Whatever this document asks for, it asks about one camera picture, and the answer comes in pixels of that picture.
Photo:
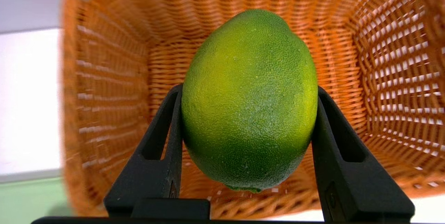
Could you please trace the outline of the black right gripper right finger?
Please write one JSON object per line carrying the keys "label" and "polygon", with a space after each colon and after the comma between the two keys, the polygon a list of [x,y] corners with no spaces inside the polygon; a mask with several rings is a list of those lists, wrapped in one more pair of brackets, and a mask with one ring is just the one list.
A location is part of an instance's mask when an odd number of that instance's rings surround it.
{"label": "black right gripper right finger", "polygon": [[415,205],[318,87],[311,137],[318,196],[327,223],[409,223]]}

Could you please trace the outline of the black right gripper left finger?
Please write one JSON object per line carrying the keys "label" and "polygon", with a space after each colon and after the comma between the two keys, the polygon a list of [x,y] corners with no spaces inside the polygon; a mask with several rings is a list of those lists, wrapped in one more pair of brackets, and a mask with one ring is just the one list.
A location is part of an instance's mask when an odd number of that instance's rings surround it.
{"label": "black right gripper left finger", "polygon": [[173,217],[182,166],[181,91],[162,101],[139,145],[104,199],[109,217]]}

